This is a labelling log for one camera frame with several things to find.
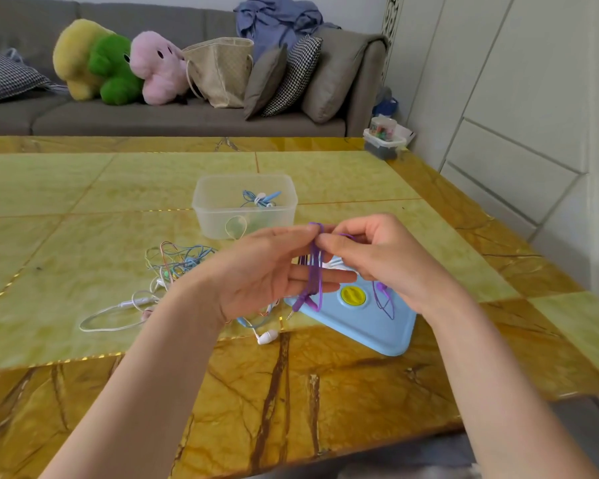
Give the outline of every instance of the tote bag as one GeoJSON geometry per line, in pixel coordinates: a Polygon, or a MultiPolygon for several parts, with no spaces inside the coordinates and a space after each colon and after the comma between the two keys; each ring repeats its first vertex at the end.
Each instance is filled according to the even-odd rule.
{"type": "Polygon", "coordinates": [[[186,47],[182,52],[193,94],[208,100],[213,107],[244,107],[244,93],[253,69],[253,40],[216,38],[186,47]]]}

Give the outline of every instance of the table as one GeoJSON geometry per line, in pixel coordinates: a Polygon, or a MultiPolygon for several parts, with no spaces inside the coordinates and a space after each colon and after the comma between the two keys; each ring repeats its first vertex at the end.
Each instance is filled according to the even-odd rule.
{"type": "MultiPolygon", "coordinates": [[[[0,477],[39,475],[111,377],[136,330],[76,325],[147,284],[144,249],[230,244],[206,240],[190,208],[206,173],[289,174],[296,223],[395,213],[546,399],[599,394],[596,297],[412,153],[387,164],[362,150],[355,138],[0,136],[0,477]]],[[[421,317],[394,358],[308,317],[280,325],[268,346],[224,330],[172,477],[247,476],[461,427],[421,317]]]]}

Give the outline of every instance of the gray sofa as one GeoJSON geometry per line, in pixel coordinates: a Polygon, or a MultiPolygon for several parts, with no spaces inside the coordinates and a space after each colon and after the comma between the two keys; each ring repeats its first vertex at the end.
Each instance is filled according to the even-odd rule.
{"type": "MultiPolygon", "coordinates": [[[[229,11],[59,0],[0,0],[0,53],[15,47],[29,65],[57,81],[52,52],[60,32],[77,18],[100,23],[129,38],[154,30],[179,47],[236,36],[229,11]]],[[[350,33],[352,43],[363,41],[350,33]]],[[[243,109],[214,109],[190,98],[188,104],[107,106],[96,99],[73,101],[68,95],[38,90],[0,102],[0,135],[63,136],[361,136],[370,119],[386,56],[383,40],[368,40],[357,54],[361,64],[342,108],[324,124],[295,112],[244,120],[243,109]]],[[[346,50],[324,44],[322,57],[346,50]]]]}

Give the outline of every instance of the yellow button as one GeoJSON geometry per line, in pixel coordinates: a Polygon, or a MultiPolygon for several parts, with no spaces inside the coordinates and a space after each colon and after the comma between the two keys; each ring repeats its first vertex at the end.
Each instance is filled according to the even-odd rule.
{"type": "Polygon", "coordinates": [[[342,289],[342,299],[349,306],[361,306],[366,302],[366,293],[356,285],[348,285],[342,289]]]}

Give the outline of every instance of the black and white pillow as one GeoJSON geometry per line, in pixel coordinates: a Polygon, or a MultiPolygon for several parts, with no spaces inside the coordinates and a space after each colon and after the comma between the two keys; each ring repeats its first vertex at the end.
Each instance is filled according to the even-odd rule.
{"type": "Polygon", "coordinates": [[[317,67],[322,39],[307,35],[298,40],[289,52],[284,79],[273,98],[262,111],[262,116],[281,114],[304,94],[317,67]]]}
{"type": "Polygon", "coordinates": [[[50,82],[37,70],[0,55],[0,100],[44,87],[50,82]]]}

